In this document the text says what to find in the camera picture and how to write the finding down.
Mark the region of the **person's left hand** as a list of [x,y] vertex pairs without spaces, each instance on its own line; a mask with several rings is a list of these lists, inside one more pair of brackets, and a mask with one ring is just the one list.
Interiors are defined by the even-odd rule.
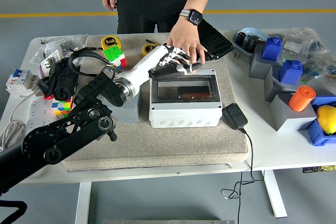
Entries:
[[190,56],[192,63],[196,62],[197,54],[200,56],[201,63],[205,63],[204,48],[200,43],[198,28],[184,16],[180,16],[173,26],[167,45],[180,48]]

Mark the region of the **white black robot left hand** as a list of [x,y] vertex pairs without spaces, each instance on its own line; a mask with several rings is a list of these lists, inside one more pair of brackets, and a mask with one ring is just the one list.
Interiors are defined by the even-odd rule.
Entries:
[[118,74],[115,83],[125,88],[134,97],[141,85],[149,79],[170,80],[191,73],[201,63],[191,63],[191,58],[181,49],[159,45],[144,56],[131,70]]

